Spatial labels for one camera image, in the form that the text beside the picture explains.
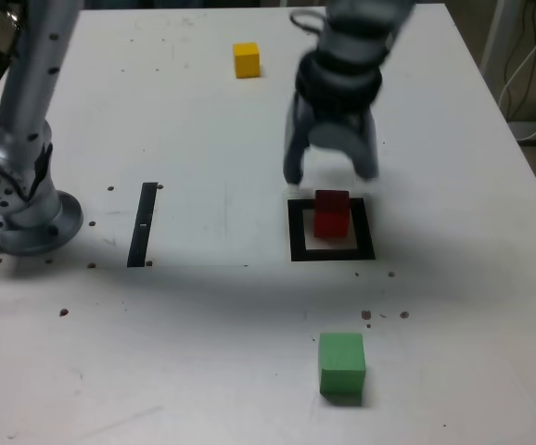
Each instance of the white table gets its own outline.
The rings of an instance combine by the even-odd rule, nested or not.
[[[260,79],[235,79],[246,41]],[[536,444],[536,180],[447,10],[383,70],[372,184],[311,150],[285,185],[313,44],[285,9],[82,14],[48,119],[85,225],[0,256],[0,444]],[[148,181],[154,265],[127,269]],[[315,188],[365,198],[376,261],[290,262],[287,198]],[[328,331],[364,333],[362,407],[318,394]]]

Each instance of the red cube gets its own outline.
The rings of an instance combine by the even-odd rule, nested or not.
[[[339,190],[315,191],[316,238],[346,238],[351,222],[351,197]]]

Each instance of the floor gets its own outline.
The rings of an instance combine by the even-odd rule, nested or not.
[[[447,6],[453,21],[462,34],[470,55],[478,64],[482,59],[497,0],[445,0],[443,3]],[[521,11],[520,22],[512,38],[512,45],[515,46],[519,35],[522,34],[521,40],[514,50],[512,60],[507,66],[507,78],[515,72],[534,46],[532,26],[533,24],[536,26],[536,2],[534,0],[529,0],[525,12],[526,27],[523,30],[525,32],[522,34],[521,20],[524,19],[524,16],[523,11]],[[510,90],[514,103],[519,102],[524,97],[529,79],[530,90],[527,99],[518,114],[513,118],[513,121],[536,121],[536,68],[532,70],[532,63],[526,65],[521,74],[515,78]]]
[[[523,146],[521,151],[526,157],[531,170],[536,175],[536,146]]]

